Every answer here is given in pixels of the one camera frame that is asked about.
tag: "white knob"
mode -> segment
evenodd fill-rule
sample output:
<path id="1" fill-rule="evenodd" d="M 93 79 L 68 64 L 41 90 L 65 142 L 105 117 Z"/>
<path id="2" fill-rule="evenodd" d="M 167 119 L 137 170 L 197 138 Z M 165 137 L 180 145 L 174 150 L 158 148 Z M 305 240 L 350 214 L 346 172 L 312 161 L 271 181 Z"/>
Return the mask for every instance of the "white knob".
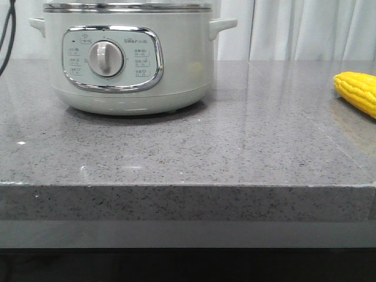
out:
<path id="1" fill-rule="evenodd" d="M 117 75 L 123 67 L 124 57 L 119 47 L 109 41 L 99 41 L 89 50 L 89 66 L 100 76 Z"/>

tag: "electric hot pot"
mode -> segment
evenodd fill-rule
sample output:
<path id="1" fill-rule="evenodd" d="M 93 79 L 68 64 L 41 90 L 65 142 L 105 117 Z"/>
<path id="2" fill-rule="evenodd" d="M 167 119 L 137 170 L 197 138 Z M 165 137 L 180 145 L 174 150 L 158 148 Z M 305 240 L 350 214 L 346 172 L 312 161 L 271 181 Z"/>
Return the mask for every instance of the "electric hot pot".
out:
<path id="1" fill-rule="evenodd" d="M 48 40 L 51 83 L 70 106 L 105 115 L 169 112 L 199 101 L 213 41 L 237 25 L 209 4 L 48 3 L 30 19 Z"/>

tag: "cooker handle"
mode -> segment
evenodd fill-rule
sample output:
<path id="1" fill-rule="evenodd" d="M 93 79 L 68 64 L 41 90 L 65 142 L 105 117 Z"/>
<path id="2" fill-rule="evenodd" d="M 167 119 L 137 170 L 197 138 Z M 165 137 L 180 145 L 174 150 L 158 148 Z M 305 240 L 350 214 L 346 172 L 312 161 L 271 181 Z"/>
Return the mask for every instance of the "cooker handle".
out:
<path id="1" fill-rule="evenodd" d="M 219 32 L 235 28 L 237 26 L 237 19 L 213 19 L 210 22 L 210 40 L 215 40 Z"/>
<path id="2" fill-rule="evenodd" d="M 43 37 L 46 37 L 46 26 L 45 26 L 45 18 L 38 17 L 38 18 L 29 18 L 29 24 L 33 28 L 38 29 Z"/>

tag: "corn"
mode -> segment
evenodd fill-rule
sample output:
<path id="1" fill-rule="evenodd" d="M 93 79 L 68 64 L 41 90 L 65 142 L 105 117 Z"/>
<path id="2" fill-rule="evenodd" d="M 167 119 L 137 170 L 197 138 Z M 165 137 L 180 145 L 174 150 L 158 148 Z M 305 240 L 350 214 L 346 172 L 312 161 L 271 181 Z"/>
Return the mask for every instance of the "corn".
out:
<path id="1" fill-rule="evenodd" d="M 376 76 L 343 72 L 334 77 L 334 87 L 347 102 L 376 119 Z"/>

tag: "granite countertop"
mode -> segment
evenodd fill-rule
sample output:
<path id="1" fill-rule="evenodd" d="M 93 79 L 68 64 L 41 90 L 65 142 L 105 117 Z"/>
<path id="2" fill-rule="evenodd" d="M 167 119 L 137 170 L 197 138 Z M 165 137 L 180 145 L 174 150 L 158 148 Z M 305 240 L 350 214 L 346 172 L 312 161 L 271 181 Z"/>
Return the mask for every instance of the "granite countertop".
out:
<path id="1" fill-rule="evenodd" d="M 347 70 L 376 63 L 218 62 L 195 105 L 112 117 L 61 102 L 48 61 L 12 60 L 0 78 L 0 222 L 373 224 L 376 122 L 335 93 Z M 0 247 L 18 246 L 2 234 Z"/>

